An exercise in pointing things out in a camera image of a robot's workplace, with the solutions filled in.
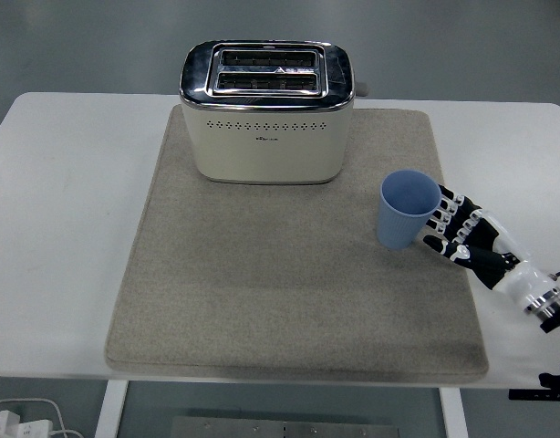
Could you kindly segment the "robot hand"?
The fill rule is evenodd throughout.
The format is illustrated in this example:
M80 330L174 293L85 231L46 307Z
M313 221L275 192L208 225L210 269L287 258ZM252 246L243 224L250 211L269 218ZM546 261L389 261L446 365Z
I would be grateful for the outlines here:
M427 246L521 308L529 310L533 301L555 290L555 281L534 265L492 212L443 185L440 189L440 206L427 221L431 232L423 237Z

